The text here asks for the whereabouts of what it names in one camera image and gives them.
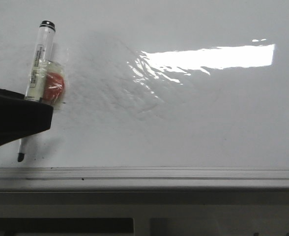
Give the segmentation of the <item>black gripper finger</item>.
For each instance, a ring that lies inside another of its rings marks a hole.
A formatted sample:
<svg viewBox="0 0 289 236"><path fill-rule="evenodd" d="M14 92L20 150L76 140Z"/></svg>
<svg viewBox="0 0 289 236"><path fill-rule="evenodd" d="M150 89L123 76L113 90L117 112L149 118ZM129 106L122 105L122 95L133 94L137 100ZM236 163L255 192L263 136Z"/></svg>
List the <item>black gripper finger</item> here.
<svg viewBox="0 0 289 236"><path fill-rule="evenodd" d="M51 128L53 107L0 88L0 146Z"/></svg>

